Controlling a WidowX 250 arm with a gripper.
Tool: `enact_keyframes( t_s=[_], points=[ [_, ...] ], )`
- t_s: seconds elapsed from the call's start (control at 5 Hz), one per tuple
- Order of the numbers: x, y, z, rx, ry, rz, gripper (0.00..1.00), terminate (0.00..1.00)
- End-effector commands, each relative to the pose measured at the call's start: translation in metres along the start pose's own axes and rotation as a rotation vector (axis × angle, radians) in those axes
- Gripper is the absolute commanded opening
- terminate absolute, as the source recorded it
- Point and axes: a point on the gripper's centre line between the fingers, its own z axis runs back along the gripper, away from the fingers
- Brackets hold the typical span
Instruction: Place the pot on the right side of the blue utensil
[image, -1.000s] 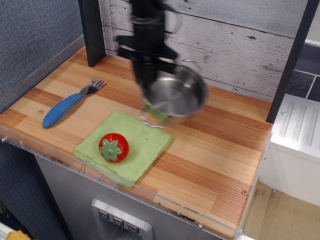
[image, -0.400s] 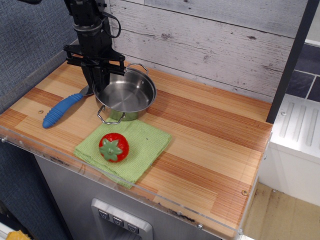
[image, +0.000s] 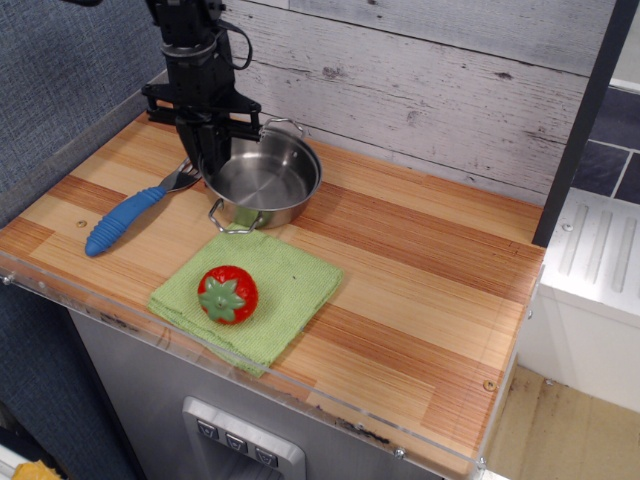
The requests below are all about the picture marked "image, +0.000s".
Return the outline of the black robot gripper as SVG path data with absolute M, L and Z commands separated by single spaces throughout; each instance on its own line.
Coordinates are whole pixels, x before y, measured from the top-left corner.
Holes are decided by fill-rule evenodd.
M 175 122 L 192 163 L 217 175 L 231 156 L 231 137 L 257 141 L 261 136 L 261 105 L 235 89 L 235 72 L 228 44 L 193 48 L 162 47 L 168 82 L 142 88 L 155 121 Z

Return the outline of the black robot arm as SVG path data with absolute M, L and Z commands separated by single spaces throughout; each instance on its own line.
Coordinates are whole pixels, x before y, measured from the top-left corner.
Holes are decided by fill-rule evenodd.
M 233 61 L 230 33 L 245 36 L 223 20 L 221 1 L 149 1 L 160 28 L 168 82 L 142 88 L 149 119 L 176 127 L 189 159 L 206 175 L 216 175 L 231 158 L 232 140 L 258 141 L 261 105 L 235 88 L 235 73 L 248 68 Z

